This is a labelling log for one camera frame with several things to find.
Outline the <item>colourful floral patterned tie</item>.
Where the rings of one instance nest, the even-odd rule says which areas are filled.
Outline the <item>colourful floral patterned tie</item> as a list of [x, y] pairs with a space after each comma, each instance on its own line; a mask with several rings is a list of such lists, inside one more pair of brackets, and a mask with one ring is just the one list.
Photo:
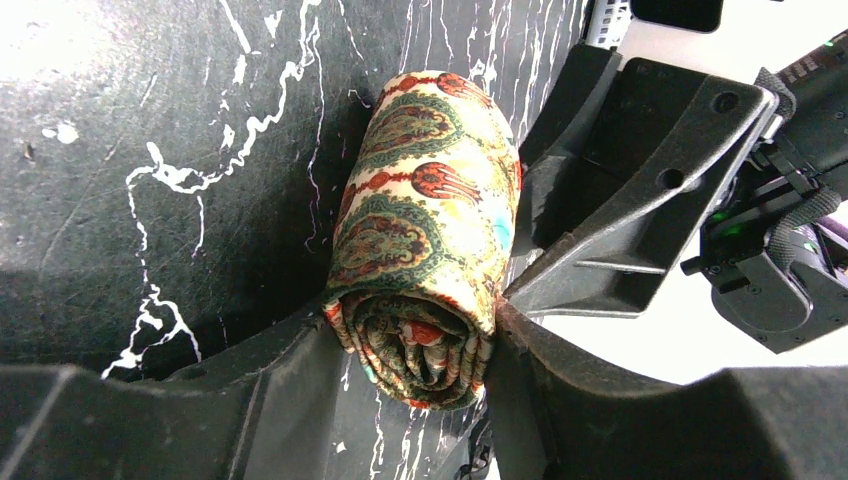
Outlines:
[[371, 383], [411, 407], [484, 394], [522, 164], [495, 101], [452, 72], [382, 89], [345, 186], [322, 310]]

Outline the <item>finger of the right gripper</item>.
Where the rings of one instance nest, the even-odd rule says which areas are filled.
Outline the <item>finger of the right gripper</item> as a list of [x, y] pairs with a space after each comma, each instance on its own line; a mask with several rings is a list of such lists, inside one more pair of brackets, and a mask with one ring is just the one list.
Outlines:
[[573, 47], [540, 115], [520, 146], [523, 176], [513, 253], [547, 249], [587, 212], [581, 198], [580, 156], [609, 93], [622, 56], [580, 44]]

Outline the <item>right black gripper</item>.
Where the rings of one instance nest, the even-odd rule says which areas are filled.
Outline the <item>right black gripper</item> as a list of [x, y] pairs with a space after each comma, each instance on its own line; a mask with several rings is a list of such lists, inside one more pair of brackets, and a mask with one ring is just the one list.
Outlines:
[[587, 212], [516, 255], [514, 307], [640, 316], [732, 183], [684, 274], [703, 275], [715, 310], [775, 353], [844, 327], [846, 35], [758, 81], [780, 93], [779, 128], [741, 166], [777, 119], [775, 93], [641, 58], [618, 71], [580, 156]]

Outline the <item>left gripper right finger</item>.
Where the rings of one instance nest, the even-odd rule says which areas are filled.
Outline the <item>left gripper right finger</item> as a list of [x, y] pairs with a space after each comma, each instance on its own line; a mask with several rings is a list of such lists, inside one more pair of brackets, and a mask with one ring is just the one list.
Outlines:
[[679, 386], [496, 307], [486, 372], [504, 479], [843, 479], [847, 371], [733, 368]]

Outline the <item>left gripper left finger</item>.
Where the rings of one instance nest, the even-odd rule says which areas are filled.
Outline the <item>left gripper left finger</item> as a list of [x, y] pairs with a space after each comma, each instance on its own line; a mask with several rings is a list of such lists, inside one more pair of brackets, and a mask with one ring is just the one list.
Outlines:
[[5, 479], [320, 479], [342, 352], [300, 313], [163, 381], [1, 370]]

